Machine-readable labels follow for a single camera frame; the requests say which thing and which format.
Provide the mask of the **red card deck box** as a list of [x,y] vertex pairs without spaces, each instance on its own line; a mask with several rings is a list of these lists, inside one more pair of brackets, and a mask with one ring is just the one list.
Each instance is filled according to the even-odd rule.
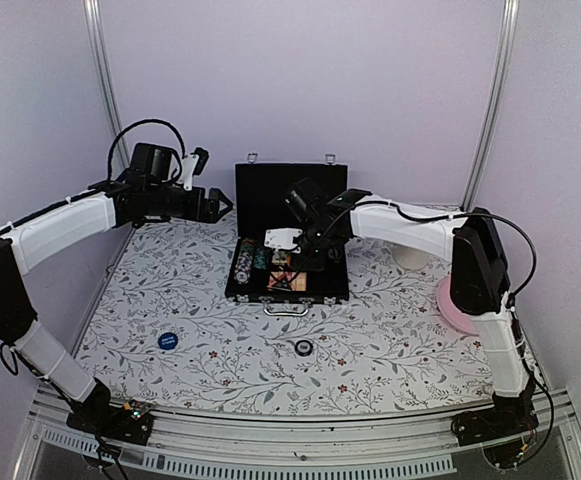
[[288,272],[291,278],[291,291],[284,292],[305,292],[307,290],[307,274],[305,272]]

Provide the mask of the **blue card deck box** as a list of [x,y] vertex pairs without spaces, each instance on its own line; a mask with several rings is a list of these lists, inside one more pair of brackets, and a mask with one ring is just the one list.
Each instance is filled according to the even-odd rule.
[[276,266],[289,265],[291,261],[291,253],[281,250],[276,250],[272,254],[271,263]]

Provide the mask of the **black triangular token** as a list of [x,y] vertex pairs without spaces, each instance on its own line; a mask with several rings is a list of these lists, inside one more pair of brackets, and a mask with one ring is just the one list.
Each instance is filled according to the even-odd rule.
[[269,290],[291,291],[291,278],[287,272],[271,272],[267,288]]

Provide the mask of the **black poker case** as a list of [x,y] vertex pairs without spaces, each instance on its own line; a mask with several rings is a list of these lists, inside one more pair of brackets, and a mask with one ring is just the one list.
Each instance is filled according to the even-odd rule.
[[303,315],[348,301],[348,168],[336,163],[235,167],[237,244],[228,299]]

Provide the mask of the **blue round button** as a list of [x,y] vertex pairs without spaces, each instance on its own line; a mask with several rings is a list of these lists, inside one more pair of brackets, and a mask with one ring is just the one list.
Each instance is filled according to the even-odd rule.
[[158,347],[162,350],[173,350],[178,345],[178,336],[173,332],[166,332],[159,336]]

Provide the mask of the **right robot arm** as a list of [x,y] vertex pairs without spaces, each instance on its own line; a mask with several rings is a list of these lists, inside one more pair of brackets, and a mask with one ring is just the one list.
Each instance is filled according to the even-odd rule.
[[449,262],[450,301],[471,319],[491,368],[493,400],[499,405],[488,412],[487,427],[494,435],[507,436],[524,422],[523,403],[533,395],[535,381],[515,313],[522,289],[511,285],[497,230],[503,224],[524,236],[521,227],[485,209],[435,210],[361,189],[328,199],[293,187],[284,202],[301,223],[295,239],[304,257],[301,270],[309,269],[313,257],[352,238],[391,242]]

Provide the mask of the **teal chip stack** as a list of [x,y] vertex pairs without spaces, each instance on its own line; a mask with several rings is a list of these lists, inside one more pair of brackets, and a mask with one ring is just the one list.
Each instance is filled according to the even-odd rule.
[[270,268],[272,251],[264,246],[256,246],[253,257],[253,268],[256,270],[268,270]]

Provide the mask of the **cream ceramic mug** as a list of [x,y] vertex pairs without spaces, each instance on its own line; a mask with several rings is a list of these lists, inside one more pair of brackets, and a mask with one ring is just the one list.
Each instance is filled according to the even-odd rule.
[[407,270],[419,270],[429,261],[426,252],[403,245],[392,247],[392,257],[397,265]]

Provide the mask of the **white black chip stack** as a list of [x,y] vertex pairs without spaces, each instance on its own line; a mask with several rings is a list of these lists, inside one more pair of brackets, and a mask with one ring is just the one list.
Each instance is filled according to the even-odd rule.
[[255,250],[256,242],[254,240],[244,239],[241,242],[234,269],[234,279],[239,284],[247,284],[250,280]]

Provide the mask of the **black white dealer chip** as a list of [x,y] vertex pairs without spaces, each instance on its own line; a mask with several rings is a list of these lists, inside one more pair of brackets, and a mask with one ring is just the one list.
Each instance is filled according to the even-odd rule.
[[299,340],[294,346],[295,352],[300,357],[310,356],[314,351],[314,345],[309,340]]

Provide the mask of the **left aluminium frame post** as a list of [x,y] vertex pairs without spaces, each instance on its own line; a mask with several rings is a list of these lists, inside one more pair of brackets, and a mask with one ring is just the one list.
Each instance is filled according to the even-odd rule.
[[103,105],[106,125],[114,140],[127,126],[122,120],[119,96],[113,78],[112,62],[103,22],[102,1],[83,0],[86,34],[89,42],[95,76]]

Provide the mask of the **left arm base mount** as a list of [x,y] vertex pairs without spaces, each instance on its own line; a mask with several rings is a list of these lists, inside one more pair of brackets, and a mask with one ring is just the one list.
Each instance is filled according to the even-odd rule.
[[74,405],[66,425],[103,439],[146,446],[154,424],[151,409],[136,400],[113,405],[107,397],[90,398]]

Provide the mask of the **front aluminium rail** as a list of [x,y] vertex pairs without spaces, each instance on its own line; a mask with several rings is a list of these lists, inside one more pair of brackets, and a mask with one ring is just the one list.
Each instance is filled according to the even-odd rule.
[[349,416],[266,416],[157,407],[146,445],[98,455],[70,429],[66,405],[40,388],[25,422],[16,479],[581,479],[581,426],[564,390],[536,396],[539,420],[522,465],[491,464],[516,438],[461,445],[459,407]]

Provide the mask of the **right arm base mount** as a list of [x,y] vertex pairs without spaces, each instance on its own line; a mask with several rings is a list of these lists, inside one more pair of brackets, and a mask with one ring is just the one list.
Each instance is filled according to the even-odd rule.
[[516,436],[513,441],[483,450],[484,457],[491,466],[500,470],[514,469],[528,453],[539,425],[532,403],[533,392],[531,389],[529,394],[522,393],[515,398],[494,394],[492,407],[455,415],[451,421],[451,432],[460,446]]

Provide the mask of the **right aluminium frame post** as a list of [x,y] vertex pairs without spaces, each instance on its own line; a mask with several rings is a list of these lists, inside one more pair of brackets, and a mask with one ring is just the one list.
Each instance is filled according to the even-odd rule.
[[488,101],[468,182],[461,201],[461,209],[464,211],[470,211],[476,206],[478,192],[485,174],[489,150],[494,138],[505,83],[513,56],[519,7],[519,0],[505,0],[503,2],[502,20]]

